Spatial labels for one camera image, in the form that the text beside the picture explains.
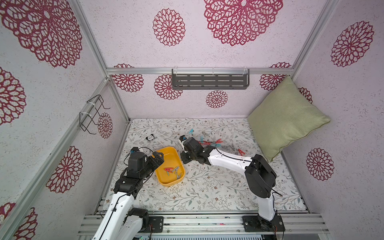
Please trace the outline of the yellow plastic storage box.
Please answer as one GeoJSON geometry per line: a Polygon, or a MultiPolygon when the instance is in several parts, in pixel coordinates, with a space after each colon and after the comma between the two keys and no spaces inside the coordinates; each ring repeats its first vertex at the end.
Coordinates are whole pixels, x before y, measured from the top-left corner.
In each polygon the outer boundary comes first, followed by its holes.
{"type": "Polygon", "coordinates": [[[158,182],[164,187],[170,187],[182,182],[185,177],[186,171],[183,163],[179,157],[177,150],[173,147],[166,147],[158,150],[159,153],[164,154],[164,163],[155,170],[158,182]],[[176,168],[180,167],[178,174],[183,173],[183,176],[177,180],[177,175],[174,173],[167,173],[164,168],[176,168]]]}

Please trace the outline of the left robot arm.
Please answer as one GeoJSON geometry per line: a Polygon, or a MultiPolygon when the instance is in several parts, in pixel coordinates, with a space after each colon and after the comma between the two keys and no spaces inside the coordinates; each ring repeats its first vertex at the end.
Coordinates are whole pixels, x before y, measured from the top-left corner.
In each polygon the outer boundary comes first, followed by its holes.
{"type": "Polygon", "coordinates": [[[148,156],[134,147],[128,157],[128,166],[115,183],[111,203],[93,240],[133,240],[150,225],[148,211],[133,204],[146,181],[164,163],[164,154],[152,152],[148,156]]]}

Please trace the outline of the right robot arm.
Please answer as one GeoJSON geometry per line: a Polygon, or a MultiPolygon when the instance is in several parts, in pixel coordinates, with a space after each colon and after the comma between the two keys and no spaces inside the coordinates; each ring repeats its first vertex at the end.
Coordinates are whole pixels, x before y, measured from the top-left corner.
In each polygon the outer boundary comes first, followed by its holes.
{"type": "Polygon", "coordinates": [[[242,174],[250,191],[257,196],[259,217],[268,222],[274,219],[276,208],[272,191],[276,185],[277,174],[263,156],[237,156],[219,150],[216,146],[204,147],[195,138],[187,138],[184,135],[179,137],[179,142],[183,148],[181,159],[184,164],[196,161],[242,174]]]}

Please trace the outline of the black white plush toy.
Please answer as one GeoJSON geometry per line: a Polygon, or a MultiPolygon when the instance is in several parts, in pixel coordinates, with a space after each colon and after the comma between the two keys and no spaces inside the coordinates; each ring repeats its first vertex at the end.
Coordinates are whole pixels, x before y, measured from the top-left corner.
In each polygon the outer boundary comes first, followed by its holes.
{"type": "Polygon", "coordinates": [[[151,135],[146,137],[146,140],[149,141],[149,142],[153,141],[154,139],[155,139],[155,136],[153,134],[151,134],[151,135]]]}

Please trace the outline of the floral table mat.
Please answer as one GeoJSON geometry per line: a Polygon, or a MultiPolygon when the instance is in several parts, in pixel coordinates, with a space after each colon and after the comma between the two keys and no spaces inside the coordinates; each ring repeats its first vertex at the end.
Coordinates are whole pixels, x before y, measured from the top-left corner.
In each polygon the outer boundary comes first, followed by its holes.
{"type": "MultiPolygon", "coordinates": [[[[246,156],[260,154],[246,119],[135,119],[131,122],[121,158],[114,172],[117,181],[127,167],[127,154],[133,147],[150,153],[165,147],[182,150],[179,137],[221,144],[220,150],[246,156]],[[155,139],[147,141],[153,134],[155,139]]],[[[275,207],[279,211],[304,211],[306,205],[294,183],[284,159],[277,156],[271,163],[277,174],[275,207]]],[[[149,211],[256,211],[257,197],[250,191],[246,178],[239,173],[190,162],[181,183],[164,187],[152,176],[140,190],[134,207],[149,211]]]]}

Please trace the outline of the green pillow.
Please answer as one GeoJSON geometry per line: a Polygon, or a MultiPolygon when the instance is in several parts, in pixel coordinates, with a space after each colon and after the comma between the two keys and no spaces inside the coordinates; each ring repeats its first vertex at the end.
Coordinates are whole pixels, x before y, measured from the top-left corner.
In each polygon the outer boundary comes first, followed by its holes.
{"type": "Polygon", "coordinates": [[[330,121],[300,93],[289,76],[248,116],[254,138],[268,162],[330,121]]]}

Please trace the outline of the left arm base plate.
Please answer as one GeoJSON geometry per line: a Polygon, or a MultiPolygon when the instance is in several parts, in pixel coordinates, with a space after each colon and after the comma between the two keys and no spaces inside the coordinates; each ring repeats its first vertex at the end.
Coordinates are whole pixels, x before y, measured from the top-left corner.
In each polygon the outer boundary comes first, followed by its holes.
{"type": "Polygon", "coordinates": [[[144,217],[139,233],[162,233],[164,217],[144,217]]]}

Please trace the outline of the grey wall shelf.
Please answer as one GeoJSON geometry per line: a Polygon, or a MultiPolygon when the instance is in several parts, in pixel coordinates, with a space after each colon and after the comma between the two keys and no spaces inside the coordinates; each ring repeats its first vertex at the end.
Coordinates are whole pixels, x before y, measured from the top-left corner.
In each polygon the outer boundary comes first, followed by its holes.
{"type": "Polygon", "coordinates": [[[172,69],[171,84],[174,90],[246,90],[250,74],[186,74],[172,69]]]}

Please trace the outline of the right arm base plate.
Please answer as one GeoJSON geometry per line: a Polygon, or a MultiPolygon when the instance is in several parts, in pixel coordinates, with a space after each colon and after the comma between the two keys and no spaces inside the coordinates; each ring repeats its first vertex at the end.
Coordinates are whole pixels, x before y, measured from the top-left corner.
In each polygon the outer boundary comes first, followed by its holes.
{"type": "Polygon", "coordinates": [[[245,232],[284,232],[286,230],[283,219],[280,215],[275,215],[271,221],[267,221],[257,216],[242,216],[245,232]]]}

